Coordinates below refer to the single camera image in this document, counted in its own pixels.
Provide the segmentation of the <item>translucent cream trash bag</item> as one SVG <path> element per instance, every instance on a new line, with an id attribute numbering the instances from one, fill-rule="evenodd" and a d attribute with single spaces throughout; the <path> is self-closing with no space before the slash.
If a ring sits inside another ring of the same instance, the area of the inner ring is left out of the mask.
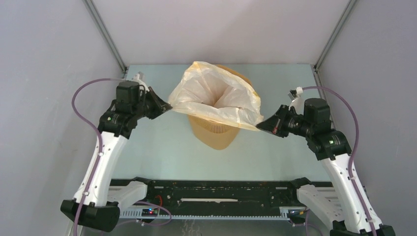
<path id="1" fill-rule="evenodd" d="M 204 61 L 193 62 L 169 95 L 173 111 L 256 131 L 261 98 L 240 76 Z"/>

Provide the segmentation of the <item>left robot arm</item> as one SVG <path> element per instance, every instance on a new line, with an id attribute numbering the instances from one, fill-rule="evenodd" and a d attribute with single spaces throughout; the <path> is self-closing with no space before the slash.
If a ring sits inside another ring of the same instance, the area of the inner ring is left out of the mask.
<path id="1" fill-rule="evenodd" d="M 84 226 L 102 232 L 111 232 L 120 214 L 140 201 L 149 205 L 155 200 L 155 191 L 139 180 L 132 180 L 119 190 L 110 190 L 115 166 L 129 141 L 138 120 L 159 117 L 172 107 L 163 101 L 142 79 L 118 80 L 116 98 L 94 125 L 82 116 L 75 106 L 77 95 L 85 87 L 101 82 L 96 79 L 79 87 L 71 100 L 74 113 L 96 134 L 94 152 L 80 187 L 71 200 L 64 200 L 60 210 L 73 221 L 72 234 Z"/>

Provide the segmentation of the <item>yellow plastic trash bin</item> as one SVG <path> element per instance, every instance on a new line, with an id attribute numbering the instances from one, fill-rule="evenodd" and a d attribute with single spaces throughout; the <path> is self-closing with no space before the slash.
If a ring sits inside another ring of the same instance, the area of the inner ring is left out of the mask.
<path id="1" fill-rule="evenodd" d="M 246 77 L 236 71 L 219 64 L 217 66 L 231 72 L 232 74 L 240 76 L 251 85 L 251 82 Z M 215 123 L 202 118 L 190 115 L 188 115 L 188 118 L 196 138 L 213 149 L 225 149 L 230 145 L 240 131 L 240 128 Z"/>

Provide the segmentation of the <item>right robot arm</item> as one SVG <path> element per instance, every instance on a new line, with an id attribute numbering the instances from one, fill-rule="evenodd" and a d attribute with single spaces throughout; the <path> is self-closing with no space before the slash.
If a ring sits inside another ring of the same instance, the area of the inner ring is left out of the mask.
<path id="1" fill-rule="evenodd" d="M 289 134 L 304 137 L 328 174 L 340 207 L 309 183 L 288 189 L 288 203 L 307 206 L 327 226 L 331 236 L 395 235 L 393 227 L 382 223 L 367 199 L 354 165 L 349 162 L 353 156 L 351 147 L 346 136 L 331 127 L 330 107 L 325 100 L 305 100 L 302 115 L 293 107 L 282 105 L 256 127 L 281 138 Z"/>

